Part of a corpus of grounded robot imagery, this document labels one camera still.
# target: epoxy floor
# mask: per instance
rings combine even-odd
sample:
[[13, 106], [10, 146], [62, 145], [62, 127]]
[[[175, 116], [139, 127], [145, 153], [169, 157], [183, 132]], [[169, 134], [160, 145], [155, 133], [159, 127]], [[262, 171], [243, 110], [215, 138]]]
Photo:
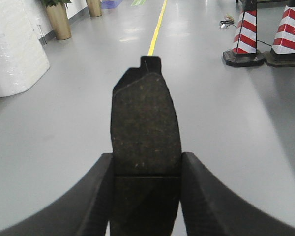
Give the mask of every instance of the epoxy floor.
[[[112, 88], [147, 55], [163, 1], [124, 0], [85, 15], [71, 39], [44, 49], [51, 68], [0, 99], [0, 230], [41, 210], [111, 152]], [[284, 3], [258, 4], [257, 38], [273, 42]], [[235, 0], [168, 0], [154, 55], [191, 151], [245, 200], [295, 227], [295, 68], [232, 68], [222, 60]], [[268, 45], [258, 43], [260, 51]], [[181, 212], [173, 236], [186, 235]]]

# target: gold plant pot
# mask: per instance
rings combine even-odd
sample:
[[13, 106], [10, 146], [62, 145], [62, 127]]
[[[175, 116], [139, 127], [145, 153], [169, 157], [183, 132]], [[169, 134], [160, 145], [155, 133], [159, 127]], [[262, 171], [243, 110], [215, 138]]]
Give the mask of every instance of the gold plant pot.
[[64, 40], [71, 38], [71, 29], [64, 4], [58, 3], [56, 6], [47, 6], [46, 10], [56, 39]]
[[87, 0], [88, 12], [91, 17], [97, 17], [102, 15], [100, 9], [100, 0]]

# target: yellow floor line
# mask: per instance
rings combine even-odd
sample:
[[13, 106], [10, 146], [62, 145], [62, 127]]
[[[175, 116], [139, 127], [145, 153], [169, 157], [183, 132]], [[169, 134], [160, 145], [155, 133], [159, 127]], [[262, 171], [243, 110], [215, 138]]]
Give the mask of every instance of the yellow floor line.
[[159, 28], [161, 27], [161, 24], [162, 24], [166, 4], [167, 4], [167, 0], [164, 0], [163, 7], [162, 7], [162, 10], [161, 10], [161, 14], [159, 15], [158, 22], [157, 22], [157, 25], [156, 25], [156, 28], [155, 28], [155, 32], [154, 32], [154, 35], [153, 35], [153, 38], [152, 38], [152, 41], [151, 41], [151, 46], [149, 47], [148, 56], [153, 55], [154, 48], [155, 48], [155, 43], [156, 43], [156, 40], [157, 40], [157, 37], [158, 37]]

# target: white wrapped object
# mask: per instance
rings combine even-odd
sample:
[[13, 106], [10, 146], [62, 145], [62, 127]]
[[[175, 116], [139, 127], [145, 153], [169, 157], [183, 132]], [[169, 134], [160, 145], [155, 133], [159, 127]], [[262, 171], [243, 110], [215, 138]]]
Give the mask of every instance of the white wrapped object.
[[0, 97], [28, 90], [48, 70], [22, 0], [0, 0]]

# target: red and white striped traffic cone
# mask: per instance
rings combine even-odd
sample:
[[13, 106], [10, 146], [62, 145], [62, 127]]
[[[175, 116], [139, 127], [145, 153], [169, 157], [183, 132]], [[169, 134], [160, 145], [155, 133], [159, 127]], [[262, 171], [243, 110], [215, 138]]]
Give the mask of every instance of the red and white striped traffic cone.
[[295, 66], [295, 0], [288, 1], [272, 49], [264, 52], [264, 56], [271, 66]]
[[242, 4], [233, 48], [223, 53], [226, 65], [233, 67], [257, 66], [264, 63], [264, 56], [257, 50], [257, 0]]

